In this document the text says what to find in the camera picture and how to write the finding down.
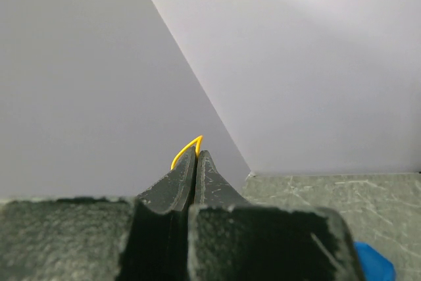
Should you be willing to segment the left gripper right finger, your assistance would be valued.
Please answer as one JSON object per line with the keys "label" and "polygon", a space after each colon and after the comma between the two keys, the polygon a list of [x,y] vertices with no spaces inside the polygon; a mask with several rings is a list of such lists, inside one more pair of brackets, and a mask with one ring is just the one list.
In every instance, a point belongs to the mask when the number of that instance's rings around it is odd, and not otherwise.
{"label": "left gripper right finger", "polygon": [[363,280],[350,229],[326,207],[257,205],[199,154],[188,215],[190,280]]}

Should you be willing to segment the blue three-compartment plastic bin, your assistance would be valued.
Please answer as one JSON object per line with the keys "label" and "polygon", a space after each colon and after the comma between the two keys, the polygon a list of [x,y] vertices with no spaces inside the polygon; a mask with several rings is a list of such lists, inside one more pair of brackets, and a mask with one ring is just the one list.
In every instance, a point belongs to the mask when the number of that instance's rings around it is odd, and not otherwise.
{"label": "blue three-compartment plastic bin", "polygon": [[367,243],[354,242],[354,247],[367,281],[396,280],[395,267],[389,259]]}

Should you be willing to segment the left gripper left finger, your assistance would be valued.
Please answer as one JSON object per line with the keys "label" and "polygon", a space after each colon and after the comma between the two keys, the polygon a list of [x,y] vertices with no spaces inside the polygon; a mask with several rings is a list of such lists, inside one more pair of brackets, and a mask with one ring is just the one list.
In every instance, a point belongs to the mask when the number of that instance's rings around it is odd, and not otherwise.
{"label": "left gripper left finger", "polygon": [[133,197],[1,203],[2,280],[183,280],[197,157]]}

